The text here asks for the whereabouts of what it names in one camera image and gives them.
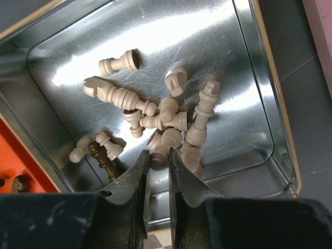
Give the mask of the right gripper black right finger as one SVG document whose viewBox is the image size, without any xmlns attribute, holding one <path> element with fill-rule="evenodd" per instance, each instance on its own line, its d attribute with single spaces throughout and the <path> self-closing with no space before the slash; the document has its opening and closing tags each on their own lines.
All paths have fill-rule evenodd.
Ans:
<svg viewBox="0 0 332 249">
<path fill-rule="evenodd" d="M 174 248 L 331 248 L 331 213 L 309 199 L 227 198 L 169 154 Z"/>
</svg>

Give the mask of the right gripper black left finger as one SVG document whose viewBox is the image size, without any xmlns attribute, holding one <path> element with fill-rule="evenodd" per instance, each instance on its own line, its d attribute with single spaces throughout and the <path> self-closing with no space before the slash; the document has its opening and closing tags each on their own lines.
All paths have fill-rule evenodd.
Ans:
<svg viewBox="0 0 332 249">
<path fill-rule="evenodd" d="M 98 192 L 1 195 L 1 248 L 143 248 L 149 151 Z"/>
</svg>

